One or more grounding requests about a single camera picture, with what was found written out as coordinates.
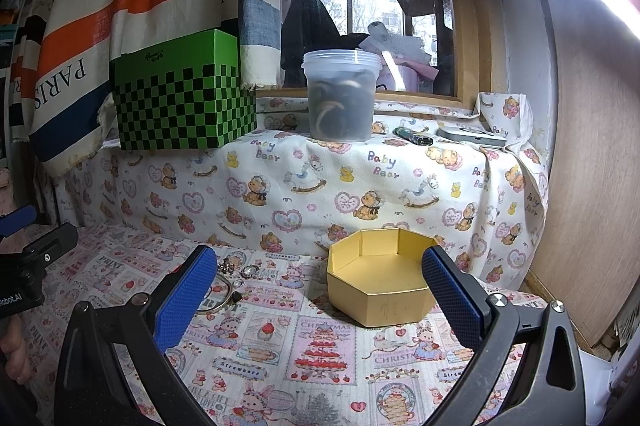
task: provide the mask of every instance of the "green checkered box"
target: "green checkered box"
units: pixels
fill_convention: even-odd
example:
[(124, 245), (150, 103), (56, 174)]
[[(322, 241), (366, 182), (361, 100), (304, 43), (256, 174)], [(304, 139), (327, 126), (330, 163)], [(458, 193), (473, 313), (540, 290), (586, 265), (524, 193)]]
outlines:
[(217, 29), (123, 54), (111, 73), (122, 149), (219, 148), (255, 130), (236, 38)]

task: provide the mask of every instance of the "blue gripper pad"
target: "blue gripper pad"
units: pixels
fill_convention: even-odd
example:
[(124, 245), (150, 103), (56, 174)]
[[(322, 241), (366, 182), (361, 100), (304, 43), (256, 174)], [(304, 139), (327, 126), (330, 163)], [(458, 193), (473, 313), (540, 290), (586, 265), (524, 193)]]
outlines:
[(0, 240), (26, 228), (36, 219), (36, 216), (38, 216), (36, 208), (33, 206), (24, 206), (8, 215), (0, 216)]
[(217, 271), (216, 253), (210, 247), (200, 246), (191, 253), (177, 273), (168, 275), (177, 274), (180, 279), (156, 311), (154, 339), (160, 352), (180, 343)]
[[(442, 253), (438, 254), (436, 247), (440, 246), (430, 247), (422, 255), (422, 277), (444, 312), (460, 344), (476, 350), (484, 339), (484, 316), (465, 290), (464, 286), (468, 285), (466, 280), (463, 283), (459, 279), (461, 276), (470, 275), (460, 272), (442, 248), (440, 248)], [(458, 271), (457, 276), (453, 274), (451, 266), (447, 265), (449, 263), (453, 269)], [(471, 282), (476, 284), (486, 297), (486, 293), (478, 282), (473, 278)]]

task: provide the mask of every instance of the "wooden window frame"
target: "wooden window frame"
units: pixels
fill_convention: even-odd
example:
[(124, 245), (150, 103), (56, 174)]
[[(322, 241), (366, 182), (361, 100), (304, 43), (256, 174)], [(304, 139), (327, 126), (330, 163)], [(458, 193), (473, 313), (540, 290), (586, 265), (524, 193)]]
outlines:
[[(377, 92), (376, 99), (473, 108), (478, 92), (506, 88), (506, 47), (498, 0), (451, 0), (454, 40), (453, 96)], [(306, 98), (306, 88), (257, 91), (259, 98)]]

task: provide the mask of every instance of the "curtain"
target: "curtain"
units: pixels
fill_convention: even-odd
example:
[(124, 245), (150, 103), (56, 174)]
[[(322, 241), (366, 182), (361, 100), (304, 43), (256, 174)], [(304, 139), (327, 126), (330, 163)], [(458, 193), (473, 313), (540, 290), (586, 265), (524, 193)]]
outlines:
[(109, 63), (123, 53), (217, 27), (239, 38), (244, 86), (276, 85), (280, 0), (49, 0), (40, 11), (38, 48), (17, 41), (12, 126), (52, 176), (100, 148), (114, 119)]

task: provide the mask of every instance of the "container lid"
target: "container lid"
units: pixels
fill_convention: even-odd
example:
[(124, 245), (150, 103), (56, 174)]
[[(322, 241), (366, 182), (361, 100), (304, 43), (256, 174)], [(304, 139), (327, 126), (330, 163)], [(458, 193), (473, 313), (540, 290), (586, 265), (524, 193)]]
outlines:
[(304, 67), (305, 64), (315, 63), (318, 61), (370, 65), (378, 68), (381, 67), (380, 56), (377, 54), (361, 50), (345, 49), (329, 49), (324, 51), (308, 52), (305, 54), (305, 60), (302, 63), (302, 66)]

